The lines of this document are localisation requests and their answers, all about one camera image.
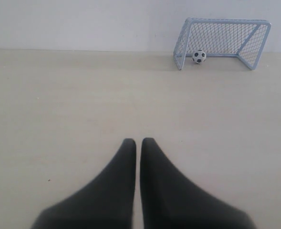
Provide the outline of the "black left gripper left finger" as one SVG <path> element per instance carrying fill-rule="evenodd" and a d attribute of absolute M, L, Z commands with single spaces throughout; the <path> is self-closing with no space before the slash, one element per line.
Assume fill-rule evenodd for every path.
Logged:
<path fill-rule="evenodd" d="M 136 144 L 123 140 L 109 164 L 89 184 L 43 210 L 35 229 L 130 229 L 135 195 Z"/>

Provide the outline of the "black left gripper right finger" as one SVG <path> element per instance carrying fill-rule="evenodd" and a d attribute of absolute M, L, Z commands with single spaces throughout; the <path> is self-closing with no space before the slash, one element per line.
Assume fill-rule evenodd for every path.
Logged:
<path fill-rule="evenodd" d="M 141 147 L 140 192 L 146 229 L 253 228 L 244 211 L 189 180 L 149 137 Z"/>

